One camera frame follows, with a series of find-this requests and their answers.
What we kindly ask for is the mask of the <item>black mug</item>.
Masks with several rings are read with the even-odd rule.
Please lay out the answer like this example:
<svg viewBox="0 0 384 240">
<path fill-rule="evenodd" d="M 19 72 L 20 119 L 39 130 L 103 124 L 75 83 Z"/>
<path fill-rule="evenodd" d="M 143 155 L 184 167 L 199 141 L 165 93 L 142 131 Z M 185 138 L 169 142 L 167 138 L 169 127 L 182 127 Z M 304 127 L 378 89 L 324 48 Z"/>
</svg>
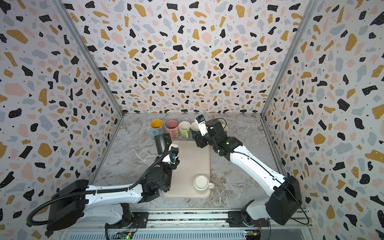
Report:
<svg viewBox="0 0 384 240">
<path fill-rule="evenodd" d="M 169 146 L 172 144 L 171 135 L 169 133 L 165 133 L 165 134 L 155 136 L 155 143 L 156 143 L 156 148 L 162 147 L 168 150 Z"/>
</svg>

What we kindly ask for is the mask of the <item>dark green mug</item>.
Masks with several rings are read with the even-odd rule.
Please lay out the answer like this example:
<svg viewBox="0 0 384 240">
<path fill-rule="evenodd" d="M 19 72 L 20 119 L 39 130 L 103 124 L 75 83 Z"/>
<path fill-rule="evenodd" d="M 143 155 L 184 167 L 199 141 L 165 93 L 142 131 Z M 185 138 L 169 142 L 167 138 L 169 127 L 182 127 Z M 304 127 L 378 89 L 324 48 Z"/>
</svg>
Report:
<svg viewBox="0 0 384 240">
<path fill-rule="evenodd" d="M 199 126 L 196 122 L 191 123 L 191 135 L 192 138 L 195 137 L 197 134 L 200 133 Z"/>
</svg>

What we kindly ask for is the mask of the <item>blue butterfly mug yellow inside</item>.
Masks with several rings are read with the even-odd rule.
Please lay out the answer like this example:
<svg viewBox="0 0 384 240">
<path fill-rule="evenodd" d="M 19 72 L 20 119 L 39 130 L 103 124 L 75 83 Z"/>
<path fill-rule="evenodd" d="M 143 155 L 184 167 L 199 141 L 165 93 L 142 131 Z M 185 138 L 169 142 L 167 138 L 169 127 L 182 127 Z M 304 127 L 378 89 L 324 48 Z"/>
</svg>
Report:
<svg viewBox="0 0 384 240">
<path fill-rule="evenodd" d="M 165 134 L 165 128 L 164 123 L 162 120 L 154 120 L 151 122 L 151 132 L 150 132 L 150 138 L 152 140 L 155 140 L 155 136 Z"/>
</svg>

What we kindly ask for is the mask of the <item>light green mug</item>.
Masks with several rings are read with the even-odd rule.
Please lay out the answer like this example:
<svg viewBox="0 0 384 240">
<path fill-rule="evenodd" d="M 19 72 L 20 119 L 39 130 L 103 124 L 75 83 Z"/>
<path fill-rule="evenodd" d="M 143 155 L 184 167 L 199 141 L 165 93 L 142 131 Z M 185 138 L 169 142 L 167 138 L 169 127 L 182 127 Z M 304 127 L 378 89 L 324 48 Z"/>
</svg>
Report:
<svg viewBox="0 0 384 240">
<path fill-rule="evenodd" d="M 191 124 L 187 121 L 180 122 L 179 132 L 184 139 L 188 139 L 191 136 Z"/>
</svg>

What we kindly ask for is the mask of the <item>pink patterned mug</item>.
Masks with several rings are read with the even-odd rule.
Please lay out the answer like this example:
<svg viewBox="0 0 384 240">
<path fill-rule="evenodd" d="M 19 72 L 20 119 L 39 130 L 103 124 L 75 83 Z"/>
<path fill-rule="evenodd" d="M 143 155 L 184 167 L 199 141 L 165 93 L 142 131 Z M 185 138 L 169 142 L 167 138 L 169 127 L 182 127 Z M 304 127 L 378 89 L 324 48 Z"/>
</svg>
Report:
<svg viewBox="0 0 384 240">
<path fill-rule="evenodd" d="M 167 132 L 171 135 L 172 140 L 179 137 L 179 122 L 175 119 L 168 120 L 166 122 Z"/>
</svg>

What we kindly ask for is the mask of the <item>white mug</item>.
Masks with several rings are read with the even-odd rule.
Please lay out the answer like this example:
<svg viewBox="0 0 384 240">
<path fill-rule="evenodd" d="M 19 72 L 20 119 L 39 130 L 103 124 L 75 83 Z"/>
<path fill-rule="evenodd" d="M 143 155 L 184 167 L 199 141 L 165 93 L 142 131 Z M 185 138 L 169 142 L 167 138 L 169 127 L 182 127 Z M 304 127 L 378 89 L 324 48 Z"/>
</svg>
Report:
<svg viewBox="0 0 384 240">
<path fill-rule="evenodd" d="M 211 183 L 209 178 L 205 175 L 198 175 L 194 179 L 194 187 L 199 192 L 214 189 L 215 184 Z"/>
</svg>

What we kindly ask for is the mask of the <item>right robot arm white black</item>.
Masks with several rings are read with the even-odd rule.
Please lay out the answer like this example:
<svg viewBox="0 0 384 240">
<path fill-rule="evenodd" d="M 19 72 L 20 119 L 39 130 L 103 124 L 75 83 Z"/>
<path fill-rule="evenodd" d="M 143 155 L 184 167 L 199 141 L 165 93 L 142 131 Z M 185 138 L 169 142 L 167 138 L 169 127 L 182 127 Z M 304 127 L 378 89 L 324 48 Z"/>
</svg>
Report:
<svg viewBox="0 0 384 240">
<path fill-rule="evenodd" d="M 216 154 L 239 166 L 250 175 L 269 196 L 267 201 L 250 201 L 243 208 L 243 221 L 271 218 L 279 225 L 285 225 L 301 208 L 302 197 L 299 181 L 294 176 L 285 177 L 274 171 L 255 157 L 244 144 L 235 137 L 227 136 L 218 119 L 206 120 L 196 117 L 199 127 L 193 139 L 199 148 L 211 146 Z"/>
</svg>

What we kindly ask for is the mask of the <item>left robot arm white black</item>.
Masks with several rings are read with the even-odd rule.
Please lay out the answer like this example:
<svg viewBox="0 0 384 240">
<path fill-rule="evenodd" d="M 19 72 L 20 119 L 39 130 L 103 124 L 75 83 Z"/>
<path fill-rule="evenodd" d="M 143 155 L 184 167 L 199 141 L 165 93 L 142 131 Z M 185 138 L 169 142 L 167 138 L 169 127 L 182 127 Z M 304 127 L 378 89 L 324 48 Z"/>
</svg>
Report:
<svg viewBox="0 0 384 240">
<path fill-rule="evenodd" d="M 80 221 L 129 226 L 130 205 L 151 202 L 171 189 L 173 170 L 180 163 L 178 153 L 178 146 L 171 144 L 133 184 L 98 187 L 87 180 L 73 182 L 51 198 L 47 230 L 63 230 Z"/>
</svg>

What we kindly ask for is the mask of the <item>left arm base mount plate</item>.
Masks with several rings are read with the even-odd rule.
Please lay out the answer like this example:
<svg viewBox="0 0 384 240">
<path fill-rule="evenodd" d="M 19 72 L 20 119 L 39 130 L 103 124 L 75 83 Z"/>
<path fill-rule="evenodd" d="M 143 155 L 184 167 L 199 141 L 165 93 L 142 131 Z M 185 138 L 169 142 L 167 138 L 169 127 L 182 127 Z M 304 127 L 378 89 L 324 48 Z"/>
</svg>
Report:
<svg viewBox="0 0 384 240">
<path fill-rule="evenodd" d="M 149 219 L 149 212 L 133 212 L 131 216 L 123 216 L 116 224 L 105 224 L 105 229 L 145 229 Z"/>
</svg>

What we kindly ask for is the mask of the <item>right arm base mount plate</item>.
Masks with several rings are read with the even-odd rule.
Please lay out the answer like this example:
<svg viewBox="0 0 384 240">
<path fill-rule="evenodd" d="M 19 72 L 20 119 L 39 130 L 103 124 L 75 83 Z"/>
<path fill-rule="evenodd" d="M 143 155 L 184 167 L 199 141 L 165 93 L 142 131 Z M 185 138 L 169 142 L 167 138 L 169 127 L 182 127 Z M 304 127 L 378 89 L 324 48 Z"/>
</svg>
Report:
<svg viewBox="0 0 384 240">
<path fill-rule="evenodd" d="M 260 228 L 269 227 L 270 222 L 268 219 L 252 220 L 246 217 L 245 213 L 241 211 L 229 211 L 226 222 L 231 228 Z"/>
</svg>

